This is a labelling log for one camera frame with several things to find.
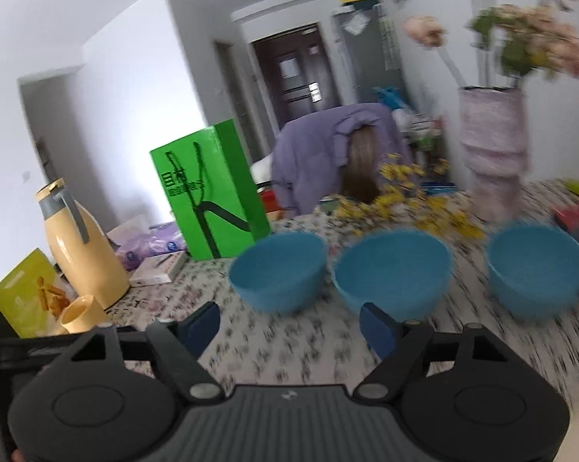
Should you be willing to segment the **dried pink roses bouquet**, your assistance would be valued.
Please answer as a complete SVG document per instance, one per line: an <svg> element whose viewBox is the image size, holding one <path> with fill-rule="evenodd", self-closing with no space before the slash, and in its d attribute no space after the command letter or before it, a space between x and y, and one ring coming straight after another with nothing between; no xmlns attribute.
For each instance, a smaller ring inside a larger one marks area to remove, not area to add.
<svg viewBox="0 0 579 462"><path fill-rule="evenodd" d="M543 71L553 80L560 74L579 78L579 34L574 24L556 13L569 13L574 0L537 0L534 6L498 4L496 0L470 0L472 16L466 28L474 35L483 86L492 87L496 66L520 89L523 79Z"/></svg>

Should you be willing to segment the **yellow-green snack box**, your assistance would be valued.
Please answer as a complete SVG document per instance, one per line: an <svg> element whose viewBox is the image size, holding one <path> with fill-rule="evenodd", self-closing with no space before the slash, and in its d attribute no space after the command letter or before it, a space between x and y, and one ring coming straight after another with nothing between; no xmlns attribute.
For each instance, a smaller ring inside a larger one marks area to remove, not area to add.
<svg viewBox="0 0 579 462"><path fill-rule="evenodd" d="M37 248L0 282L0 312L20 338L61 335L74 290Z"/></svg>

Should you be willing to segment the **purple tissue pack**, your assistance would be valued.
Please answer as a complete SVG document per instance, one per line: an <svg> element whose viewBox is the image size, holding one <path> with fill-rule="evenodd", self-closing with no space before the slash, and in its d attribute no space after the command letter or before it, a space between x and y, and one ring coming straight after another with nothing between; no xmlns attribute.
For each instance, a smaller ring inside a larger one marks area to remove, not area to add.
<svg viewBox="0 0 579 462"><path fill-rule="evenodd" d="M186 249L175 221L150 225L146 215L138 215L106 233L125 270L136 269L145 259Z"/></svg>

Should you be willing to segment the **blue bowl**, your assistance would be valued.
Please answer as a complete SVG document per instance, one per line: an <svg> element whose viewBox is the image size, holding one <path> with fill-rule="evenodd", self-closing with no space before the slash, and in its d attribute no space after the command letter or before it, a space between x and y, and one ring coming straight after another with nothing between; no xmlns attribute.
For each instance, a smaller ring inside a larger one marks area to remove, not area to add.
<svg viewBox="0 0 579 462"><path fill-rule="evenodd" d="M552 318L579 304L579 242L560 228L518 223L486 248L489 290L521 320Z"/></svg>
<svg viewBox="0 0 579 462"><path fill-rule="evenodd" d="M331 278L348 308L374 303L397 321L426 318L444 298L452 278L450 249L417 229L367 235L346 248Z"/></svg>
<svg viewBox="0 0 579 462"><path fill-rule="evenodd" d="M249 247L232 263L228 280L254 310L289 314L311 305L327 272L327 245L304 231L274 234Z"/></svg>

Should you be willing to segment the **green paper gift bag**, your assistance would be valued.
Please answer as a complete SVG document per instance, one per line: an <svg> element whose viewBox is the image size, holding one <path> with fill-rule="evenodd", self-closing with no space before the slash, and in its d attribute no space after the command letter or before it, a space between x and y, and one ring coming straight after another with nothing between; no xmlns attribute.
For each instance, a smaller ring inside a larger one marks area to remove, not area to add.
<svg viewBox="0 0 579 462"><path fill-rule="evenodd" d="M151 157L194 260L235 258L271 232L231 119L158 147Z"/></svg>

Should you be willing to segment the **purple textured vase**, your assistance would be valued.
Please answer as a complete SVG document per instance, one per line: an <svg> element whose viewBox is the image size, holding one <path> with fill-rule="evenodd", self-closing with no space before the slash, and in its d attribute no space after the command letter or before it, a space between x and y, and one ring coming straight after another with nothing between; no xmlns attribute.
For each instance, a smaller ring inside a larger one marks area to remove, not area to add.
<svg viewBox="0 0 579 462"><path fill-rule="evenodd" d="M521 208L521 181L530 163L524 94L517 88L467 87L459 92L461 145L471 173L476 216L508 222Z"/></svg>

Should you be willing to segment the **yellow ceramic mug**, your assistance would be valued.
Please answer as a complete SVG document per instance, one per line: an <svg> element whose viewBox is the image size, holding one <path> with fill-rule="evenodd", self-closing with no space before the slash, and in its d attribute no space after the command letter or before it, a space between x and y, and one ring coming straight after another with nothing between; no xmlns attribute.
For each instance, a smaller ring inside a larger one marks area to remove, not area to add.
<svg viewBox="0 0 579 462"><path fill-rule="evenodd" d="M86 333L99 324L110 323L109 316L92 295L83 295L74 299L59 318L59 324L69 334Z"/></svg>

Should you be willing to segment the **calligraphy print tablecloth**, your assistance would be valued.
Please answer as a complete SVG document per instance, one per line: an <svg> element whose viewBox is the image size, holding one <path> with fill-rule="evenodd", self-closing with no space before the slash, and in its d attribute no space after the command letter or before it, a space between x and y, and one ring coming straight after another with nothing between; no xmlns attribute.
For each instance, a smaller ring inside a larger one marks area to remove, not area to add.
<svg viewBox="0 0 579 462"><path fill-rule="evenodd" d="M343 384L355 397L407 395L436 363L537 371L579 405L579 284L562 310L521 309L494 275L504 228L440 238L410 206L361 234L325 215L281 221L232 260L189 261L175 281L134 288L118 325L175 321L183 347L223 388Z"/></svg>

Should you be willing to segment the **yellow flower branch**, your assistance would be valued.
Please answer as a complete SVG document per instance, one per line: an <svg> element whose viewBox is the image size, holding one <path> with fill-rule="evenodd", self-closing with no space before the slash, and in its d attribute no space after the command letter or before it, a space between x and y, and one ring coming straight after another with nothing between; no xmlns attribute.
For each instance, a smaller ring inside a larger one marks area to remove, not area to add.
<svg viewBox="0 0 579 462"><path fill-rule="evenodd" d="M479 242L484 228L470 211L462 193L429 194L420 184L424 175L417 164L404 163L398 153L389 153L378 167L382 179L379 194L371 203L342 196L332 217L366 235L385 228L416 228L452 242Z"/></svg>

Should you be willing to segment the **grey refrigerator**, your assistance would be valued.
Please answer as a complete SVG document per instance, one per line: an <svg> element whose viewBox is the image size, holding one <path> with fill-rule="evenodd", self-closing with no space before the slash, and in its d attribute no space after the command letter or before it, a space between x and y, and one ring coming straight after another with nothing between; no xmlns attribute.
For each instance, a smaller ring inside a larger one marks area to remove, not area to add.
<svg viewBox="0 0 579 462"><path fill-rule="evenodd" d="M347 5L331 19L356 100L385 101L383 93L391 91L407 101L395 31L383 5Z"/></svg>

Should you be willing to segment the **chair with purple jacket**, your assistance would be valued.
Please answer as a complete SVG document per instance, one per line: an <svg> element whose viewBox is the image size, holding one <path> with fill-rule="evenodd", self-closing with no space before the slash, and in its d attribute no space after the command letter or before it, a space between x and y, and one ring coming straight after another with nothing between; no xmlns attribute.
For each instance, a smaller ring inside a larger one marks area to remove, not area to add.
<svg viewBox="0 0 579 462"><path fill-rule="evenodd" d="M288 216L311 213L322 197L378 194L379 165L390 153L412 162L392 112L380 103L334 107L289 121L276 138L271 175Z"/></svg>

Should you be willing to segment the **dark brown entrance door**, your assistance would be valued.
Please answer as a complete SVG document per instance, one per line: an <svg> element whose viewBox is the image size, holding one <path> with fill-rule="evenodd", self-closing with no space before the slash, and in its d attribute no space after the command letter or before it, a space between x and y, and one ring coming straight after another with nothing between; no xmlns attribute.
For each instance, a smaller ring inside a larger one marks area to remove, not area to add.
<svg viewBox="0 0 579 462"><path fill-rule="evenodd" d="M317 23L251 45L280 129L291 120L342 105Z"/></svg>

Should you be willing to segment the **yellow thermos jug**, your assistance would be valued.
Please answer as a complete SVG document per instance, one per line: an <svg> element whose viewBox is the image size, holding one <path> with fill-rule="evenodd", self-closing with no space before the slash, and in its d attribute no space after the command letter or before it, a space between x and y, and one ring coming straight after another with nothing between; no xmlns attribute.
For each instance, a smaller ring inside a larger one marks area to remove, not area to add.
<svg viewBox="0 0 579 462"><path fill-rule="evenodd" d="M52 257L79 296L92 295L107 310L130 289L128 272L94 217L62 178L36 194Z"/></svg>

